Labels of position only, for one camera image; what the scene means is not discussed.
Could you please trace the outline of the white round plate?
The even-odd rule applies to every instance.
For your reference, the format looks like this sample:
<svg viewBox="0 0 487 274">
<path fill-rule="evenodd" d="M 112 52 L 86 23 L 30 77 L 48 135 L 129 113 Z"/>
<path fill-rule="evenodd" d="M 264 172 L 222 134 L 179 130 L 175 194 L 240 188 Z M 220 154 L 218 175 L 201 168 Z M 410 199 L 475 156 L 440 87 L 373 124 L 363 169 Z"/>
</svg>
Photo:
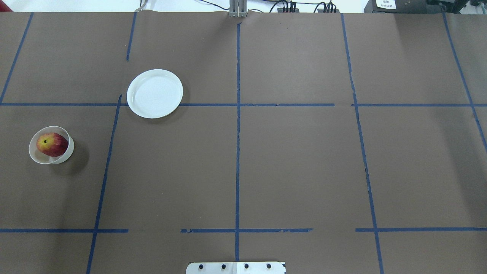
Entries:
<svg viewBox="0 0 487 274">
<path fill-rule="evenodd" d="M 184 96 L 181 80 L 163 69 L 147 70 L 136 76 L 127 89 L 127 104 L 138 116 L 157 119 L 175 111 Z"/>
</svg>

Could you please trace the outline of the white bowl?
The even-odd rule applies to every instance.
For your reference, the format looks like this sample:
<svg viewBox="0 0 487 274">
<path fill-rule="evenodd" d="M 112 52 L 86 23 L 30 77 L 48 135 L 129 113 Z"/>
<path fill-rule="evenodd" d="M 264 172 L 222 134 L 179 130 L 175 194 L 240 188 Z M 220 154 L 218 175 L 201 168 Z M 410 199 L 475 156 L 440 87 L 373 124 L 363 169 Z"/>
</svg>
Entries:
<svg viewBox="0 0 487 274">
<path fill-rule="evenodd" d="M 62 135 L 64 138 L 68 140 L 68 149 L 66 153 L 64 153 L 62 156 L 59 157 L 49 157 L 45 154 L 42 154 L 40 151 L 38 151 L 36 147 L 36 142 L 38 138 L 46 133 L 49 132 L 56 132 L 60 135 Z M 68 134 L 68 132 L 59 126 L 48 126 L 43 128 L 42 130 L 38 131 L 31 139 L 29 143 L 29 155 L 30 158 L 35 161 L 36 163 L 39 164 L 60 164 L 65 162 L 70 156 L 72 155 L 74 151 L 75 143 L 72 137 Z"/>
</svg>

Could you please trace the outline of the brown paper table cover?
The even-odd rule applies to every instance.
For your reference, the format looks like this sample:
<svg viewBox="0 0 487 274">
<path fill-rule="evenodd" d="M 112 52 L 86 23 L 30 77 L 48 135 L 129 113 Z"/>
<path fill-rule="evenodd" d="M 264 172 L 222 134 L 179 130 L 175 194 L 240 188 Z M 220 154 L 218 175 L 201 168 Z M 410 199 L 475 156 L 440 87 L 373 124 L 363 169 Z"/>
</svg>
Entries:
<svg viewBox="0 0 487 274">
<path fill-rule="evenodd" d="M 485 274 L 485 51 L 482 15 L 2 13 L 1 273 Z"/>
</svg>

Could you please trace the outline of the red yellow apple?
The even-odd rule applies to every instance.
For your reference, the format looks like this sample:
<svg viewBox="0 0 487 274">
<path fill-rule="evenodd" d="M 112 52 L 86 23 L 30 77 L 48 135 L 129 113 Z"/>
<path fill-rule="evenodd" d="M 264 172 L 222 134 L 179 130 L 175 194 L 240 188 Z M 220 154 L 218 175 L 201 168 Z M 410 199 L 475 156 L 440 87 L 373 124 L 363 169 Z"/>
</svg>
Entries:
<svg viewBox="0 0 487 274">
<path fill-rule="evenodd" d="M 36 147 L 42 154 L 59 157 L 66 153 L 68 140 L 56 132 L 49 132 L 38 138 Z"/>
</svg>

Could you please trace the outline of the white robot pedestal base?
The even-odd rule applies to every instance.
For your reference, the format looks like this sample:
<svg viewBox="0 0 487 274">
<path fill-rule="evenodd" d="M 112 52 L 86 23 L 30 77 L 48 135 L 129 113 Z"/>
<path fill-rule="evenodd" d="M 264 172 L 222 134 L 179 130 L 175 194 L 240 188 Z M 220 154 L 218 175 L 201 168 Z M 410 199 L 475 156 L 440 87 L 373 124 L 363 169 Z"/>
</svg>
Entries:
<svg viewBox="0 0 487 274">
<path fill-rule="evenodd" d="M 186 274 L 285 274 L 284 262 L 193 262 Z"/>
</svg>

